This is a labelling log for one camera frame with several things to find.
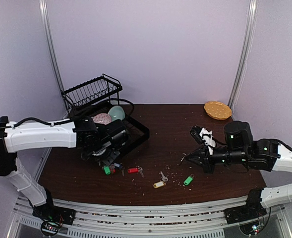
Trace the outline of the large metal oval keyring plate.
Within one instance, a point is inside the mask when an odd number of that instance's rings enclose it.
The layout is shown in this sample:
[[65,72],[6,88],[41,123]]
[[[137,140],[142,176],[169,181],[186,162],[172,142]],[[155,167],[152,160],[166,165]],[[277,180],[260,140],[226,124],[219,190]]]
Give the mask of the large metal oval keyring plate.
[[93,152],[92,156],[100,158],[100,159],[105,159],[111,154],[111,151],[112,150],[110,148],[104,148],[104,149],[102,149],[100,151]]

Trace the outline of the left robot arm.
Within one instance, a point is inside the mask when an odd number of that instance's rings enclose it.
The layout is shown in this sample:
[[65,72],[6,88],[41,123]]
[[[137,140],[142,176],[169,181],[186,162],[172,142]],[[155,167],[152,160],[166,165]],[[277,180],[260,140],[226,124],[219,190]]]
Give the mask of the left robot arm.
[[29,200],[37,213],[47,220],[58,216],[50,192],[39,185],[25,170],[17,153],[39,148],[77,148],[84,159],[92,157],[104,165],[112,163],[128,140],[128,131],[119,119],[106,125],[94,123],[91,117],[75,117],[46,122],[25,118],[19,122],[0,118],[0,177]]

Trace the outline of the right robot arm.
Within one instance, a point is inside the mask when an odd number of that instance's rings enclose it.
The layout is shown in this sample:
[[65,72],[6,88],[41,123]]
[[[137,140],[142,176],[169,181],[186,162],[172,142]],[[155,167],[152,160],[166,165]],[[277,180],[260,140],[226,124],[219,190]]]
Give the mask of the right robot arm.
[[[200,166],[212,174],[215,166],[243,165],[247,170],[292,173],[292,147],[278,139],[254,140],[247,122],[231,121],[224,126],[225,142],[218,141],[212,131],[193,126],[191,136],[200,148],[183,156],[183,160]],[[292,203],[292,183],[278,187],[253,189],[241,208],[244,218],[251,219],[260,208]]]

